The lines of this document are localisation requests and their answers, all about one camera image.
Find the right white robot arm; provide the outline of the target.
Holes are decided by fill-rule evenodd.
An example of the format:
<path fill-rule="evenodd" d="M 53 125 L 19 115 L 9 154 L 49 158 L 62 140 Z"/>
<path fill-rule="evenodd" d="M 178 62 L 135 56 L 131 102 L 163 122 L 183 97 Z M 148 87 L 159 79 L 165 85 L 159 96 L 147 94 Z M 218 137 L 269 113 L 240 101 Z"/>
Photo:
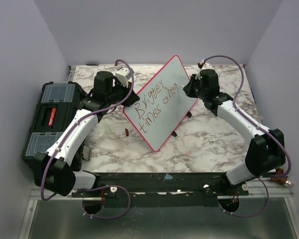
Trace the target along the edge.
<path fill-rule="evenodd" d="M 220 91 L 215 70 L 204 69 L 192 74 L 183 90 L 188 97 L 201 99 L 208 110 L 226 121 L 249 145 L 244 162 L 221 177 L 219 189 L 223 194 L 231 195 L 237 190 L 237 184 L 285 164 L 286 156 L 281 149 L 284 134 L 279 129 L 263 126 L 251 116 L 242 116 L 244 111 L 234 105 L 233 98 Z"/>

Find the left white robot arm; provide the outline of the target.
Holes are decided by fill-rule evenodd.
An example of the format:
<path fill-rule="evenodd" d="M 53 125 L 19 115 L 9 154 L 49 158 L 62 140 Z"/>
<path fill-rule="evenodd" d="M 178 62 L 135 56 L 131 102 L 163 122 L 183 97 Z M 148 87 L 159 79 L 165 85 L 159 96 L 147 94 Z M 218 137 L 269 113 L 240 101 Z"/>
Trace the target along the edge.
<path fill-rule="evenodd" d="M 44 153 L 34 156 L 34 179 L 42 200 L 47 200 L 45 190 L 61 196 L 67 196 L 72 190 L 84 190 L 90 197 L 100 193 L 99 175 L 75 171 L 71 165 L 87 135 L 108 110 L 119 105 L 129 107 L 139 100 L 133 91 L 134 81 L 133 70 L 126 67 L 115 73 L 97 72 L 93 89 L 80 101 L 69 126 Z"/>

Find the pink framed whiteboard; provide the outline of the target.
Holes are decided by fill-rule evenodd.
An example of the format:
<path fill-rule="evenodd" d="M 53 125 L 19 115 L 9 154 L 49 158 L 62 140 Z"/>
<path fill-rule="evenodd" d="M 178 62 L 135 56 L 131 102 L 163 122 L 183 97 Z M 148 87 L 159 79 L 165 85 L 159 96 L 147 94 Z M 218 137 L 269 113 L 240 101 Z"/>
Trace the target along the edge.
<path fill-rule="evenodd" d="M 196 104 L 182 85 L 189 83 L 189 75 L 178 55 L 174 55 L 138 91 L 140 100 L 124 107 L 123 113 L 133 127 L 157 152 Z"/>

